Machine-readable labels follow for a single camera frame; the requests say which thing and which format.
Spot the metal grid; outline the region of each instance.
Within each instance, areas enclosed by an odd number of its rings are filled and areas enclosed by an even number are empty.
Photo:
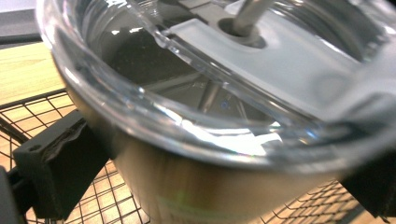
[[[0,165],[7,170],[14,167],[12,150],[74,109],[64,90],[0,105]],[[334,180],[249,224],[348,223],[362,211],[361,205]],[[26,217],[29,223],[45,223],[35,218],[32,209]],[[149,217],[109,161],[65,223],[146,224]]]

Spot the wooden surface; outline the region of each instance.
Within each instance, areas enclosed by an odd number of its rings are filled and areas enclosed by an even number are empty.
[[[41,93],[59,90],[64,87],[64,84],[60,80],[53,61],[50,57],[50,52],[46,49],[43,44],[33,44],[23,47],[17,47],[14,49],[3,49],[0,50],[0,105],[15,102],[20,99],[24,99],[30,96],[38,95]],[[37,111],[46,110],[45,108],[37,108]],[[94,194],[97,190],[87,190],[86,195]],[[125,197],[128,197],[128,189],[125,189],[122,193],[126,193]],[[103,197],[103,202],[110,202],[113,196]],[[130,204],[126,203],[126,207],[131,209]],[[96,208],[88,212],[95,212],[99,208]],[[87,223],[93,223],[95,219],[90,219]],[[396,223],[395,218],[390,218],[391,223]],[[140,223],[140,221],[128,220],[127,223]],[[255,220],[252,223],[262,223],[260,219]],[[353,224],[380,224],[384,223],[381,218],[373,218],[367,212],[356,218]]]
[[[42,43],[0,50],[0,105],[64,87]]]

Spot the transparent lid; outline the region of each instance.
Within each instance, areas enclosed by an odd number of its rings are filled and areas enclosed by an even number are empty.
[[[309,172],[362,163],[395,139],[386,1],[270,1],[240,29],[251,1],[48,2],[37,14],[66,83],[156,146]]]

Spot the wooden floor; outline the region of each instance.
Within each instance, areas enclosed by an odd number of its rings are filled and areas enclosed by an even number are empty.
[[[33,45],[28,45],[28,46],[23,46],[23,47],[17,47],[14,49],[2,49],[0,50],[0,105],[4,105],[10,102],[15,102],[21,99],[28,98],[30,96],[38,95],[41,93],[49,92],[49,91],[55,91],[59,90],[64,87],[64,84],[60,80],[58,73],[55,69],[55,66],[52,62],[52,59],[50,57],[50,52],[45,48],[45,46],[42,43],[39,44],[33,44]],[[68,104],[66,101],[69,101],[67,98],[63,98],[61,100],[58,99],[59,104]],[[54,113],[45,113],[48,109],[45,108],[46,105],[34,105],[32,106],[32,110],[36,111],[36,113],[41,113],[43,116],[46,116],[46,120],[52,120],[55,119],[55,117],[58,119],[57,116],[58,114]],[[68,107],[65,111],[62,113],[67,113],[73,109],[72,107]],[[26,116],[25,111],[20,110],[20,112],[14,112],[13,114],[9,114],[8,116],[11,116],[12,118],[18,120],[23,118],[23,116]],[[26,129],[29,129],[29,125],[34,125],[32,120],[23,120],[23,126]],[[37,130],[33,130],[31,132],[31,135],[35,135],[38,132],[40,132],[42,129],[45,127]],[[0,142],[0,150],[1,151],[9,151],[9,146],[6,146],[6,143],[3,145]],[[4,165],[7,164],[7,159],[4,159],[1,161],[1,155],[0,155],[0,164]],[[108,173],[111,171],[111,174],[116,174],[115,168],[110,164],[108,164],[106,167],[106,174],[108,176]],[[111,177],[113,181],[116,181],[113,183],[115,185],[117,183],[117,186],[119,189],[123,188],[123,192],[121,193],[122,197],[125,197],[123,200],[128,201],[131,200],[131,195],[129,195],[128,189],[123,185],[123,182],[121,178],[118,175],[112,175]],[[108,182],[109,184],[106,184],[107,187],[111,186],[111,181]],[[100,186],[94,186],[92,188],[89,188],[87,191],[86,195],[94,195],[98,191],[101,191]],[[108,198],[104,197],[101,199],[102,203],[108,203],[108,202],[113,202],[114,203],[114,192],[112,195],[109,195]],[[120,213],[120,207],[122,203],[117,205],[118,208],[118,213]],[[93,205],[95,206],[95,209],[99,211],[100,204],[99,205]],[[142,213],[141,210],[137,213],[139,215],[139,218],[145,217],[144,213]],[[79,212],[76,212],[73,216],[78,217],[80,214]],[[108,213],[106,216],[112,217],[115,216],[114,214]],[[90,221],[85,221],[84,223],[96,223],[96,221],[104,221],[105,219],[101,215],[101,217],[95,219],[92,218]],[[141,223],[141,219],[137,219],[137,217],[133,217],[132,219],[125,219],[124,221],[126,223]],[[396,223],[395,218],[390,218],[389,221],[391,223]],[[262,223],[260,219],[255,220],[252,223]],[[270,222],[270,223],[293,223],[293,222]],[[356,218],[353,222],[353,224],[379,224],[379,223],[384,223],[384,221],[380,218],[373,218],[371,215],[369,215],[367,212],[363,213],[361,216]]]

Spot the wire basket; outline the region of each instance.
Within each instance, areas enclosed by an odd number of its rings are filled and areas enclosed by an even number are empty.
[[[12,169],[14,149],[74,109],[64,90],[0,105],[0,165]],[[349,223],[363,211],[347,190],[332,180],[249,224]],[[46,223],[37,219],[32,209],[26,219],[28,223]],[[145,224],[149,217],[108,161],[64,223]]]

